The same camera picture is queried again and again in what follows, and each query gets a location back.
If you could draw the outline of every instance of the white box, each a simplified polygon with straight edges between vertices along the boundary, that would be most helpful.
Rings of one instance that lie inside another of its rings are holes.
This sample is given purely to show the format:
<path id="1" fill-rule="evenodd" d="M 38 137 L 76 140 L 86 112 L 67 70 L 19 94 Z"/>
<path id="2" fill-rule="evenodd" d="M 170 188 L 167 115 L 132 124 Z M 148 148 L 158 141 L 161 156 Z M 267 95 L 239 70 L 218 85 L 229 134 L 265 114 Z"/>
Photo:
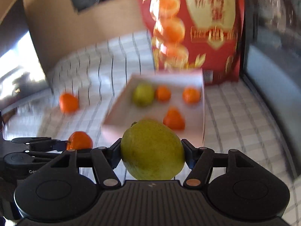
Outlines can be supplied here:
<path id="1" fill-rule="evenodd" d="M 166 85 L 171 90 L 171 99 L 167 103 L 154 100 L 148 107 L 137 107 L 132 102 L 132 94 L 137 85 L 141 82 L 148 82 L 154 85 Z M 187 105 L 182 99 L 185 87 L 194 86 L 201 91 L 201 101 L 195 105 Z M 131 127 L 133 122 L 149 117 L 163 122 L 168 108 L 175 106 L 179 109 L 185 119 L 184 131 L 175 131 L 180 139 L 187 139 L 195 147 L 204 146 L 205 131 L 205 101 L 204 81 L 201 70 L 194 72 L 143 74 L 131 76 L 127 86 L 115 99 L 112 107 L 108 110 L 101 126 L 101 132 L 110 143 L 114 143 L 123 133 Z"/>

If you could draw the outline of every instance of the red bag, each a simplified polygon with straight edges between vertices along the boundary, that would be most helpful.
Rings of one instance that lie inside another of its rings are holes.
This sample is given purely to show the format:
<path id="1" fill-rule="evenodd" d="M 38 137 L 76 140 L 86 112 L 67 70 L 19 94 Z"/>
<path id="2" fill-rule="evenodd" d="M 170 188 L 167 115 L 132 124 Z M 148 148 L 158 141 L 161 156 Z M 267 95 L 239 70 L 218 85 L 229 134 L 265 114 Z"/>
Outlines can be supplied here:
<path id="1" fill-rule="evenodd" d="M 156 69 L 202 68 L 207 84 L 237 81 L 244 0 L 138 0 Z"/>

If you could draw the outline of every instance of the barcode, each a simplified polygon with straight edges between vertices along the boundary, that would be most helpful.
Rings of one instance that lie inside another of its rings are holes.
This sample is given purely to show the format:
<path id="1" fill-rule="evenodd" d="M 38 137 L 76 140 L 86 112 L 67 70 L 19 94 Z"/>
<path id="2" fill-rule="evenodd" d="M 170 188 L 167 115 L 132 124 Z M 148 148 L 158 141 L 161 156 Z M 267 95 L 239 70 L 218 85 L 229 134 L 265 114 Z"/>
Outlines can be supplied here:
<path id="1" fill-rule="evenodd" d="M 205 70 L 203 71 L 203 78 L 205 83 L 212 83 L 213 81 L 213 71 Z"/>

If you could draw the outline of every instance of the ribbed black surface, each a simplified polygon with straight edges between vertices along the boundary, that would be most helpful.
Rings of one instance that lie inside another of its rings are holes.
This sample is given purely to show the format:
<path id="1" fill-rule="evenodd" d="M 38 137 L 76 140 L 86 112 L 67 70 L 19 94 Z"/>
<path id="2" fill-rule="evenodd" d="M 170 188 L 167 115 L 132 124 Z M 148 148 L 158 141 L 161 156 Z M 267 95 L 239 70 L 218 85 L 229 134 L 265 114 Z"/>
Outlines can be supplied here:
<path id="1" fill-rule="evenodd" d="M 238 222 L 220 215 L 199 191 L 187 190 L 178 181 L 127 181 L 119 190 L 106 191 L 86 214 L 61 223 L 23 220 L 20 226 L 282 226 L 280 218 L 269 222 Z"/>

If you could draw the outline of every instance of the striped tablecloth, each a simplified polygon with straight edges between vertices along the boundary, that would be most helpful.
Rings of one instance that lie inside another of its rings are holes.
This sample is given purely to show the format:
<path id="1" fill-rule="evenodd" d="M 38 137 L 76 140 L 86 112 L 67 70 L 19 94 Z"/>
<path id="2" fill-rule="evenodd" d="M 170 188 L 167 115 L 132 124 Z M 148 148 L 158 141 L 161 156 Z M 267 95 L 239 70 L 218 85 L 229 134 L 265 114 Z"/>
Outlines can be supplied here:
<path id="1" fill-rule="evenodd" d="M 154 64 L 146 31 L 74 52 L 60 60 L 48 76 L 54 95 L 20 107 L 6 126 L 6 139 L 49 136 L 66 140 L 81 130 L 90 135 L 94 147 L 110 146 L 100 129 L 106 110 L 132 73 L 149 71 L 154 71 Z M 58 108 L 62 92 L 78 95 L 81 110 L 62 115 Z M 281 148 L 286 144 L 262 99 L 243 82 L 206 87 L 205 98 L 205 146 L 225 153 L 238 149 L 284 181 L 291 198 L 283 218 L 299 225 L 301 181 L 292 182 L 286 171 Z M 121 182 L 133 179 L 122 162 L 114 171 Z M 183 182 L 189 172 L 185 165 L 175 179 Z M 91 169 L 82 168 L 81 173 L 94 181 Z M 224 168 L 214 168 L 212 179 L 223 173 Z"/>

